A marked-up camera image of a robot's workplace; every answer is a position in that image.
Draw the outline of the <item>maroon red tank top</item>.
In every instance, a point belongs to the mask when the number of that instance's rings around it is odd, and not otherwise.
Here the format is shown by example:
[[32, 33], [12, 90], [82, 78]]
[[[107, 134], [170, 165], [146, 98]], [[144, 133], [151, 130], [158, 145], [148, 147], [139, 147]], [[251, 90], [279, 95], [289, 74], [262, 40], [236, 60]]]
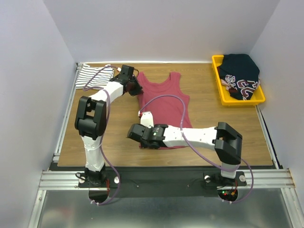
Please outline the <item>maroon red tank top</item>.
[[142, 107], [153, 98], [162, 95], [147, 105], [143, 111], [150, 111], [155, 124], [167, 124], [180, 127], [183, 108], [188, 107], [190, 97], [180, 89], [181, 75], [171, 72], [162, 83], [150, 82], [143, 72], [140, 72], [138, 82], [142, 87], [142, 94], [138, 95], [139, 107]]

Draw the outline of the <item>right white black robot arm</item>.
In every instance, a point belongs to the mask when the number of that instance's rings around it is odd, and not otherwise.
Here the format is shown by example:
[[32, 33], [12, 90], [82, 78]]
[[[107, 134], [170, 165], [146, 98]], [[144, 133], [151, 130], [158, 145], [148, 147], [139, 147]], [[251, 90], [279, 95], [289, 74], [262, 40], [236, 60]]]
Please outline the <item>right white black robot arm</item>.
[[241, 164], [243, 136], [226, 122], [209, 128], [180, 128], [167, 124], [147, 127], [133, 124], [127, 138], [139, 142], [143, 148], [159, 149], [173, 147], [197, 147], [215, 151], [221, 166], [219, 181], [230, 185], [236, 179]]

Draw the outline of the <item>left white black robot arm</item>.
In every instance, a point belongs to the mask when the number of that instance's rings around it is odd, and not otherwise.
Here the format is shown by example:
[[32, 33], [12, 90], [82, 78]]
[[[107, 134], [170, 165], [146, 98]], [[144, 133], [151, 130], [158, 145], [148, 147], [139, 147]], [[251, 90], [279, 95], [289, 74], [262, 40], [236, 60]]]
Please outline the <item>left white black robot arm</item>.
[[106, 182], [101, 144], [110, 115], [111, 102], [125, 93], [135, 96], [142, 92], [142, 87], [135, 75], [139, 72], [137, 69], [122, 65], [117, 71], [118, 74], [112, 77], [104, 87], [89, 87], [86, 83], [85, 91], [90, 89], [99, 91], [91, 96], [82, 96], [77, 107], [75, 128], [84, 143], [86, 155], [84, 173], [78, 174], [77, 177], [95, 187], [101, 187]]

